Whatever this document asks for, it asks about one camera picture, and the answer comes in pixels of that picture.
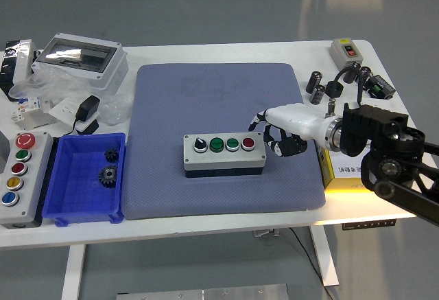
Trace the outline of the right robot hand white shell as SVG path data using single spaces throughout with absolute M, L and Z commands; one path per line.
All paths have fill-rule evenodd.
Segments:
M 314 140 L 327 150 L 337 150 L 334 135 L 341 125 L 336 116 L 326 117 L 322 111 L 301 103 L 268 108 L 257 113 L 248 130 L 264 122 L 263 141 L 280 157 L 290 157 L 307 149 Z

